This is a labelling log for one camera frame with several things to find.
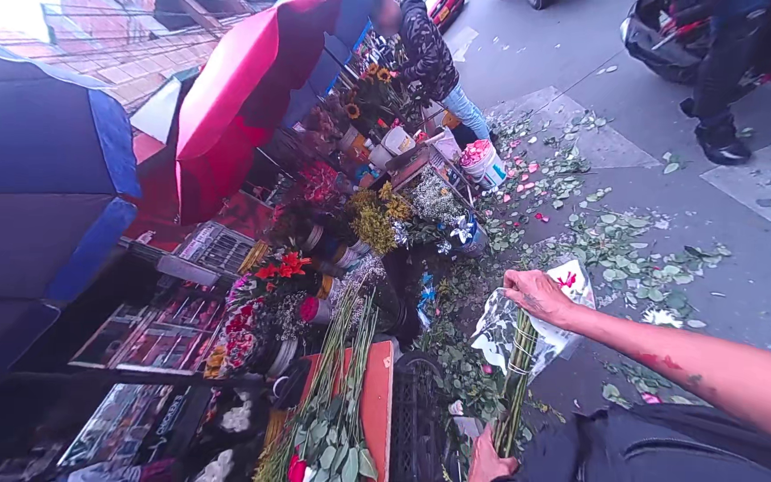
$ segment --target blue umbrella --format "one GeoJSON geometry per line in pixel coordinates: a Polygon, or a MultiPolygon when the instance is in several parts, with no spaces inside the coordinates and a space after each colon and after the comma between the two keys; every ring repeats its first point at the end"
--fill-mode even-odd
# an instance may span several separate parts
{"type": "Polygon", "coordinates": [[[107,87],[0,47],[0,368],[74,299],[135,217],[132,132],[107,87]]]}
{"type": "Polygon", "coordinates": [[[372,5],[373,0],[344,0],[341,3],[335,34],[327,34],[314,71],[302,88],[290,92],[290,105],[282,119],[284,126],[290,127],[302,120],[319,99],[332,90],[338,73],[370,28],[368,17],[372,5]]]}

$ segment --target jeans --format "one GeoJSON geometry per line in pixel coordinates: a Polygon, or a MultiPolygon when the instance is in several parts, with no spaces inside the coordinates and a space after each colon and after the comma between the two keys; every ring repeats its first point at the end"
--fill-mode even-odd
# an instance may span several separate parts
{"type": "Polygon", "coordinates": [[[725,0],[713,11],[710,50],[701,62],[694,94],[693,114],[701,126],[733,122],[730,103],[750,67],[768,6],[768,0],[725,0]]]}
{"type": "Polygon", "coordinates": [[[460,84],[445,96],[442,104],[448,112],[460,119],[466,127],[475,132],[478,139],[489,139],[490,129],[487,127],[487,119],[484,118],[481,109],[466,97],[460,84]]]}

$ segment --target orange board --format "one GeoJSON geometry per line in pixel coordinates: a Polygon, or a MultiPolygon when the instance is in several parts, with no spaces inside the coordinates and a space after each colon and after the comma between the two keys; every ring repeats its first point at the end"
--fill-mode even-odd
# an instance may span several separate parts
{"type": "MultiPolygon", "coordinates": [[[[388,480],[389,454],[391,452],[391,388],[394,383],[394,369],[391,355],[394,352],[390,341],[381,341],[371,345],[368,353],[368,366],[365,380],[361,386],[361,429],[365,432],[365,442],[371,451],[373,462],[377,465],[377,482],[388,480]]],[[[349,367],[353,350],[344,352],[344,369],[349,367]]],[[[315,367],[319,355],[312,355],[311,370],[305,380],[303,398],[315,376],[315,367]]]]}

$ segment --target pavement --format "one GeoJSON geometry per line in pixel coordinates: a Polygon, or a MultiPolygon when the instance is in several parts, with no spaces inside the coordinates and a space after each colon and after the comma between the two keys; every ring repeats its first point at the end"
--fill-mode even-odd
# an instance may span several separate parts
{"type": "MultiPolygon", "coordinates": [[[[465,92],[487,112],[521,105],[549,114],[565,105],[566,112],[584,108],[613,119],[593,140],[579,141],[595,172],[584,191],[611,186],[603,199],[609,208],[669,216],[669,228],[653,233],[659,251],[726,245],[734,255],[687,285],[687,296],[708,324],[706,333],[771,351],[771,87],[734,106],[738,126],[754,129],[749,145],[755,159],[742,167],[710,164],[692,134],[695,121],[678,107],[691,88],[661,80],[623,48],[619,25],[631,5],[560,0],[536,11],[525,0],[471,0],[444,38],[465,92]],[[596,74],[609,66],[618,68],[596,74]],[[663,174],[667,152],[678,155],[684,169],[663,174]]],[[[564,222],[535,224],[524,242],[560,232],[564,222]]],[[[620,303],[603,310],[637,316],[620,303]]],[[[619,360],[586,341],[569,360],[556,360],[531,389],[564,413],[605,405],[604,381],[638,400],[637,390],[603,367],[619,360]]]]}

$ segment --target car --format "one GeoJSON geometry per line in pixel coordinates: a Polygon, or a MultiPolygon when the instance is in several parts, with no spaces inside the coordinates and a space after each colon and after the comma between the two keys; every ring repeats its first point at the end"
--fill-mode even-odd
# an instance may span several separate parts
{"type": "Polygon", "coordinates": [[[425,0],[427,14],[434,21],[434,25],[444,30],[463,10],[466,0],[425,0]]]}

